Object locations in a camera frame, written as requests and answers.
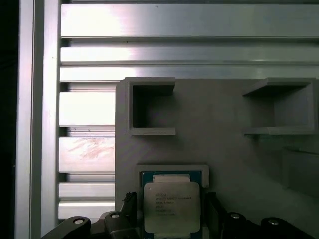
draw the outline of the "silver metal bar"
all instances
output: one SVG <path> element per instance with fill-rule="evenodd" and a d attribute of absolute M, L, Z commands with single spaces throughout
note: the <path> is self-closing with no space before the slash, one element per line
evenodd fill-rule
<path fill-rule="evenodd" d="M 70 127 L 67 129 L 69 137 L 115 137 L 115 126 L 105 127 Z"/>
<path fill-rule="evenodd" d="M 60 199 L 115 199 L 114 183 L 60 183 Z"/>
<path fill-rule="evenodd" d="M 15 239 L 40 238 L 43 10 L 20 1 Z"/>
<path fill-rule="evenodd" d="M 114 126 L 115 92 L 61 92 L 60 126 Z"/>
<path fill-rule="evenodd" d="M 318 12 L 317 5 L 63 4 L 61 36 L 319 37 Z"/>
<path fill-rule="evenodd" d="M 58 223 L 58 112 L 60 65 L 60 0 L 45 0 L 43 59 L 41 235 Z"/>
<path fill-rule="evenodd" d="M 66 177 L 68 182 L 115 182 L 114 173 L 70 173 Z"/>
<path fill-rule="evenodd" d="M 61 82 L 120 81 L 125 77 L 176 77 L 182 79 L 265 79 L 267 77 L 316 77 L 318 66 L 117 66 L 62 67 Z"/>
<path fill-rule="evenodd" d="M 68 85 L 68 91 L 81 92 L 115 92 L 116 82 L 72 82 Z"/>
<path fill-rule="evenodd" d="M 75 215 L 98 219 L 103 213 L 115 210 L 114 200 L 62 200 L 59 203 L 59 219 Z"/>
<path fill-rule="evenodd" d="M 315 46 L 64 47 L 63 65 L 318 65 Z"/>
<path fill-rule="evenodd" d="M 59 140 L 59 172 L 109 172 L 115 170 L 115 138 L 74 138 Z"/>

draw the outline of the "black mechanical part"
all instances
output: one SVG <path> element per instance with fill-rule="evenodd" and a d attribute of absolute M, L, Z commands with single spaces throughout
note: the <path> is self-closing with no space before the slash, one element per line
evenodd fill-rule
<path fill-rule="evenodd" d="M 113 212 L 105 217 L 106 230 L 111 239 L 140 239 L 136 230 L 121 212 Z"/>
<path fill-rule="evenodd" d="M 292 224 L 280 218 L 264 218 L 261 221 L 261 228 L 267 238 L 281 239 L 314 239 Z"/>
<path fill-rule="evenodd" d="M 246 218 L 235 212 L 227 213 L 222 231 L 223 239 L 246 239 Z"/>
<path fill-rule="evenodd" d="M 42 239 L 140 239 L 137 226 L 137 193 L 128 193 L 118 212 L 104 213 L 91 224 L 86 217 L 71 217 Z M 314 239 L 280 218 L 255 224 L 236 212 L 228 213 L 216 193 L 207 193 L 204 219 L 210 235 L 218 239 Z"/>
<path fill-rule="evenodd" d="M 213 238 L 221 238 L 221 232 L 224 226 L 226 209 L 218 200 L 216 193 L 211 192 L 205 195 L 205 222 L 209 229 L 209 233 Z"/>
<path fill-rule="evenodd" d="M 132 227 L 136 227 L 138 218 L 138 195 L 136 192 L 126 194 L 121 212 L 127 217 Z"/>
<path fill-rule="evenodd" d="M 90 227 L 90 219 L 86 217 L 71 217 L 49 231 L 42 239 L 87 238 L 90 234 Z"/>

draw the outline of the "vertical aluminum beam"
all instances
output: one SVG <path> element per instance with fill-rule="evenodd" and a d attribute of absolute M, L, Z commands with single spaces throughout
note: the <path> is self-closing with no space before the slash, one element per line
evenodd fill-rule
<path fill-rule="evenodd" d="M 40 238 L 43 13 L 43 1 L 20 1 L 16 239 Z"/>
<path fill-rule="evenodd" d="M 58 223 L 60 0 L 45 0 L 41 236 Z"/>

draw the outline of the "dark background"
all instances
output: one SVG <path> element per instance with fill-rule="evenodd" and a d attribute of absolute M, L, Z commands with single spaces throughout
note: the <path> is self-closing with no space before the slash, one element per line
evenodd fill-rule
<path fill-rule="evenodd" d="M 0 0 L 0 238 L 14 236 L 15 136 L 17 110 L 19 1 Z"/>

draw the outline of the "open compartment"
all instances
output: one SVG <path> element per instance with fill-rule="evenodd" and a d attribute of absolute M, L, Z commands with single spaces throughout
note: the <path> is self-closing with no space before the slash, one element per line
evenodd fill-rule
<path fill-rule="evenodd" d="M 252 127 L 245 135 L 307 135 L 318 131 L 313 78 L 268 78 L 247 87 Z"/>
<path fill-rule="evenodd" d="M 135 79 L 129 81 L 131 135 L 175 135 L 171 105 L 175 79 Z"/>

